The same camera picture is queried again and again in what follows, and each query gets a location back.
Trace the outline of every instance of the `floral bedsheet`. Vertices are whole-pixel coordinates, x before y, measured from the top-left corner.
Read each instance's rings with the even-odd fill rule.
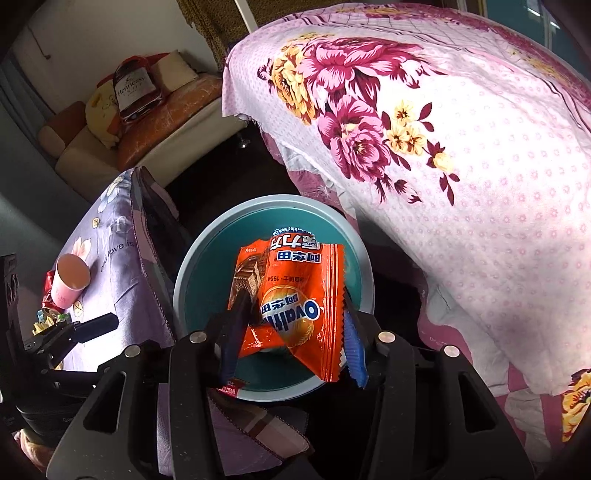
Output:
[[[425,343],[461,347],[548,461],[591,401],[588,84],[480,17],[342,4],[249,35],[223,88],[302,194],[422,269]]]

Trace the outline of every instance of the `hennessy bottle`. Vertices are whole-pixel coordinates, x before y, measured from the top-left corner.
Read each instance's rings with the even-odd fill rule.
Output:
[[[113,87],[124,124],[135,122],[164,100],[145,57],[130,57],[119,65],[113,75]]]

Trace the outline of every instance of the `ovaltine logo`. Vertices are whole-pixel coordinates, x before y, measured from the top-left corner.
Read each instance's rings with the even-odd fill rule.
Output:
[[[263,319],[273,325],[285,344],[292,348],[307,342],[314,333],[314,321],[321,308],[315,300],[290,286],[270,289],[261,304]]]

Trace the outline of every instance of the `teal bowl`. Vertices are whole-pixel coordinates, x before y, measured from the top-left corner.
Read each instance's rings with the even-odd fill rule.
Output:
[[[345,282],[354,305],[374,310],[374,277],[361,238],[336,210],[296,195],[260,197],[228,210],[195,240],[181,265],[174,286],[173,306],[178,331],[186,335],[205,327],[212,314],[226,310],[241,247],[273,230],[297,227],[323,243],[345,246]],[[323,381],[283,350],[241,358],[235,377],[246,386],[238,398],[282,401],[304,395]]]

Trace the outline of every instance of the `orange snack wrapper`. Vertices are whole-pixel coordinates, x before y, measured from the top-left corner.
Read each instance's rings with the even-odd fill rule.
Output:
[[[247,289],[261,322],[246,330],[240,357],[286,346],[313,373],[336,382],[343,348],[345,249],[283,228],[238,255],[229,307]]]

